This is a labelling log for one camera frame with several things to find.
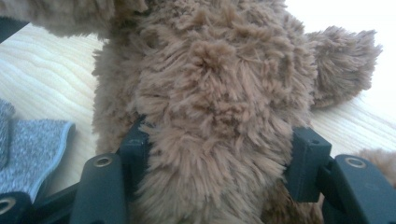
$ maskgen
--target light wooden surface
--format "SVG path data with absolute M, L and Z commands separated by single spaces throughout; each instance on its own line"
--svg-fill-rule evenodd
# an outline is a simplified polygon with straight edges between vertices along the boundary
M 310 8 L 318 10 L 304 13 L 303 7 L 309 2 Z M 378 60 L 373 87 L 348 103 L 314 111 L 313 126 L 333 144 L 333 155 L 364 147 L 396 150 L 396 78 L 392 61 L 396 46 L 391 31 L 396 27 L 396 16 L 389 9 L 385 9 L 389 14 L 372 13 L 368 6 L 367 11 L 346 13 L 322 1 L 289 0 L 287 4 L 294 4 L 290 11 L 304 21 L 308 32 L 333 24 L 355 32 L 378 31 L 376 40 L 384 46 L 384 52 Z M 91 123 L 96 80 L 91 75 L 92 53 L 101 47 L 94 36 L 58 38 L 32 25 L 0 44 L 0 98 L 15 105 L 18 118 L 66 119 L 77 125 L 75 139 L 56 172 L 51 192 L 78 182 L 83 164 L 94 156 L 96 136 Z

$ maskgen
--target gray knit fabric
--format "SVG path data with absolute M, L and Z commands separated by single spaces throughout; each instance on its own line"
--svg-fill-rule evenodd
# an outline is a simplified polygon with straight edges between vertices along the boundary
M 8 161 L 9 120 L 14 113 L 14 106 L 0 99 L 0 171 Z
M 23 191 L 35 200 L 42 183 L 59 165 L 73 123 L 17 120 L 9 123 L 8 163 L 0 170 L 0 193 Z

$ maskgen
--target wood grain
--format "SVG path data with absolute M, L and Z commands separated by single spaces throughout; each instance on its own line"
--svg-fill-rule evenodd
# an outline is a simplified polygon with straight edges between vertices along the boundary
M 95 36 L 58 38 L 32 25 L 0 45 L 0 98 L 15 106 L 16 118 L 76 123 L 50 192 L 78 182 L 85 161 L 94 156 L 92 53 L 101 47 Z
M 291 7 L 290 10 L 297 13 L 299 8 Z M 314 20 L 303 18 L 308 21 L 305 23 L 308 31 L 320 25 L 322 28 L 327 26 L 324 22 L 319 24 L 326 18 L 320 20 L 318 17 L 320 14 L 315 14 Z M 381 24 L 396 27 L 396 16 L 381 18 L 379 20 L 384 20 Z M 371 29 L 361 26 L 364 22 L 362 20 L 360 26 L 351 25 L 347 29 Z M 333 155 L 364 147 L 396 150 L 394 34 L 389 26 L 373 28 L 378 31 L 378 41 L 384 45 L 373 87 L 350 102 L 313 111 L 312 126 L 332 143 Z M 0 98 L 15 105 L 17 117 L 66 119 L 77 124 L 77 134 L 55 174 L 51 192 L 78 182 L 83 164 L 94 156 L 97 136 L 92 134 L 92 99 L 97 83 L 91 75 L 92 53 L 101 47 L 102 43 L 93 35 L 59 38 L 32 25 L 0 45 Z

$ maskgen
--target teddy bear arm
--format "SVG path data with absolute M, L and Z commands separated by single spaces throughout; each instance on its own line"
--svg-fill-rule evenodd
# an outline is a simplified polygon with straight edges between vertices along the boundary
M 371 76 L 381 46 L 375 45 L 375 31 L 349 33 L 329 27 L 308 34 L 314 45 L 318 77 L 313 107 L 336 105 L 371 88 Z
M 0 0 L 0 16 L 29 21 L 61 36 L 101 34 L 114 14 L 113 0 Z

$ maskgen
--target stuffed animal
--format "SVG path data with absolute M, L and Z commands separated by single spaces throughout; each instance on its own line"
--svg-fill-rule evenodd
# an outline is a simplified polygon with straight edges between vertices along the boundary
M 292 128 L 370 88 L 374 31 L 305 34 L 283 0 L 0 0 L 0 15 L 97 33 L 98 153 L 136 118 L 153 145 L 136 223 L 320 223 L 283 187 Z

